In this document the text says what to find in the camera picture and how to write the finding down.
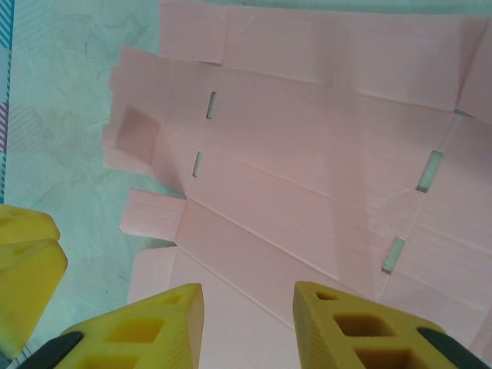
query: rectangular slot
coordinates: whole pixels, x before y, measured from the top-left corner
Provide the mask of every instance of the rectangular slot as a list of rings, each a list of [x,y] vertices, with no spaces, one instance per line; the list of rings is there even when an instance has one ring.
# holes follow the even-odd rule
[[[217,98],[217,92],[213,91],[210,94],[210,101],[208,102],[207,119],[212,119],[212,117],[214,116],[216,98]]]
[[[391,274],[394,266],[397,264],[398,258],[400,257],[404,246],[405,240],[403,238],[394,238],[393,244],[391,245],[390,253],[387,255],[386,260],[383,264],[383,272]]]
[[[193,177],[195,177],[195,178],[198,176],[198,172],[200,171],[200,164],[201,164],[202,158],[203,158],[203,153],[201,151],[199,151],[197,153],[197,158],[194,161],[194,167],[193,167]]]
[[[408,349],[356,349],[355,352],[366,369],[429,369]]]
[[[440,151],[433,150],[430,153],[429,160],[425,166],[424,173],[418,182],[417,191],[427,193],[429,187],[432,185],[432,181],[436,176],[437,169],[439,168],[440,162],[443,160],[443,153]]]
[[[388,337],[393,330],[375,315],[346,314],[334,315],[333,319],[344,335],[348,337]]]

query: table surface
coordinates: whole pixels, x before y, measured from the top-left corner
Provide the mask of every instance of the table surface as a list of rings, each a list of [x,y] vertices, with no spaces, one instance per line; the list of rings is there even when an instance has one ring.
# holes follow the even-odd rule
[[[492,14],[492,0],[228,3]],[[68,256],[67,273],[28,344],[33,351],[68,326],[123,306],[134,256],[165,245],[121,234],[118,224],[131,188],[168,190],[145,176],[104,168],[100,146],[120,47],[158,53],[158,0],[17,0],[14,25],[5,202],[49,213]]]

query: pink paper sheet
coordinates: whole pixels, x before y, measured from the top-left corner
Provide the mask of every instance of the pink paper sheet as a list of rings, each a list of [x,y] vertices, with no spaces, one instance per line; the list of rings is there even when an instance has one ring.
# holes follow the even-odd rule
[[[178,250],[288,326],[293,283],[307,279],[434,320],[484,353],[492,127],[452,111],[467,70],[484,73],[487,20],[195,5],[163,5],[162,51],[223,67],[124,48],[103,137],[107,162],[188,196]],[[175,42],[198,34],[213,47]],[[444,160],[423,194],[432,150]],[[394,237],[407,243],[389,276]],[[183,265],[173,278],[194,278]]]

